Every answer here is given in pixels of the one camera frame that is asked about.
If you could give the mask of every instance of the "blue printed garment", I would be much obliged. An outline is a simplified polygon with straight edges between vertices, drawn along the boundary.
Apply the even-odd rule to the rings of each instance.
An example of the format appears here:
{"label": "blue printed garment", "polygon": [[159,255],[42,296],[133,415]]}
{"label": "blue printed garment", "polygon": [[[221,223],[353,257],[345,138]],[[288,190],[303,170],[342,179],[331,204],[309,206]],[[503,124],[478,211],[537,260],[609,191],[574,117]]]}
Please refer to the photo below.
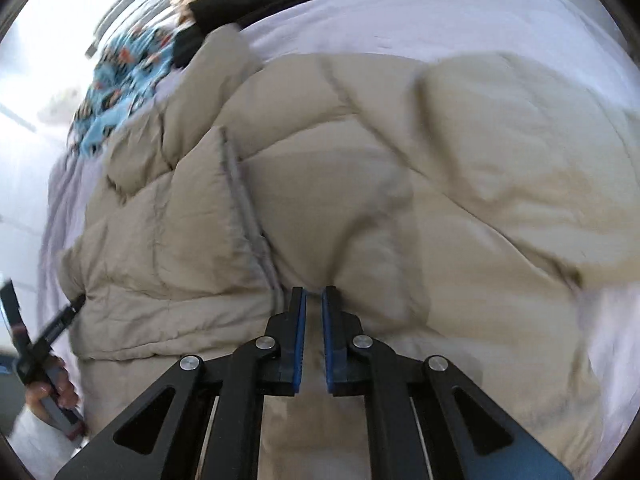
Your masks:
{"label": "blue printed garment", "polygon": [[153,97],[171,70],[174,33],[167,28],[134,28],[113,38],[94,69],[94,81],[71,125],[72,150],[84,155],[102,143]]}

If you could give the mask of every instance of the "white tile floor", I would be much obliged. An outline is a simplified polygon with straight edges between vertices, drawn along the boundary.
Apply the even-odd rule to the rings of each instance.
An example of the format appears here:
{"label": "white tile floor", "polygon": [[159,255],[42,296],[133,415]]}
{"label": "white tile floor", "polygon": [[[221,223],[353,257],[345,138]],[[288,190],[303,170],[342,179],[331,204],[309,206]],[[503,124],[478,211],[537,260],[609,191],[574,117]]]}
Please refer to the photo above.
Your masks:
{"label": "white tile floor", "polygon": [[[114,1],[30,0],[0,43],[0,276],[14,280],[28,327],[49,171],[66,140],[64,126],[41,124],[37,112],[55,92],[86,86],[93,63],[84,51]],[[0,324],[0,349],[7,347]]]}

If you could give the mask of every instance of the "metal screw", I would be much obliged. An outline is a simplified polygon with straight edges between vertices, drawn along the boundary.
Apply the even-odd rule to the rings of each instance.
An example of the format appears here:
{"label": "metal screw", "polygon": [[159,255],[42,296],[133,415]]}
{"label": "metal screw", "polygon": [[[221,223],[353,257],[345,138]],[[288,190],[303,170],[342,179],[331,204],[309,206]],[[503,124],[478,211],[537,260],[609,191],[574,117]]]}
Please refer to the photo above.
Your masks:
{"label": "metal screw", "polygon": [[198,366],[200,366],[200,359],[195,355],[187,355],[187,357],[180,359],[180,368],[183,370],[195,370]]}
{"label": "metal screw", "polygon": [[447,361],[441,355],[434,355],[429,357],[429,368],[435,372],[443,372],[449,368],[449,361]]}
{"label": "metal screw", "polygon": [[353,338],[353,345],[356,348],[371,348],[373,346],[373,339],[368,335],[357,335]]}
{"label": "metal screw", "polygon": [[276,340],[268,335],[263,335],[255,340],[255,345],[260,350],[271,350],[274,346],[276,346]]}

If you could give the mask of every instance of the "white sleeve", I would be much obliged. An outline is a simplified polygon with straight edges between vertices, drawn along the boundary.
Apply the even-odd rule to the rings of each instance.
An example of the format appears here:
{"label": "white sleeve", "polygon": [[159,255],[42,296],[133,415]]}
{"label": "white sleeve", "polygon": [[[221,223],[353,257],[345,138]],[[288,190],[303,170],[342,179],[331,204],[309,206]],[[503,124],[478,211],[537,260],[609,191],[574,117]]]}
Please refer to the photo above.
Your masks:
{"label": "white sleeve", "polygon": [[75,451],[60,431],[42,422],[26,406],[15,419],[8,441],[36,480],[53,480]]}

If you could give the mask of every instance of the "human hand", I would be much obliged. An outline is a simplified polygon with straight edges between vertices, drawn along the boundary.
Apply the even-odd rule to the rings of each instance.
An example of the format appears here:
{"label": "human hand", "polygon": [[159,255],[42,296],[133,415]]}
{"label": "human hand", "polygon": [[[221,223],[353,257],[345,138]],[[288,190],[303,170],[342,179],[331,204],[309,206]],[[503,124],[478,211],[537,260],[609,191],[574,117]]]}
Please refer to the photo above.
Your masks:
{"label": "human hand", "polygon": [[[76,388],[69,381],[69,374],[64,368],[65,362],[61,358],[52,357],[50,359],[50,362],[47,363],[47,368],[53,367],[60,368],[60,372],[56,378],[56,390],[60,396],[58,398],[58,406],[70,410],[78,404],[79,399],[78,394],[76,394]],[[50,417],[41,401],[45,397],[48,397],[50,393],[50,384],[36,382],[29,384],[24,394],[24,400],[29,409],[35,416],[47,424],[50,421]]]}

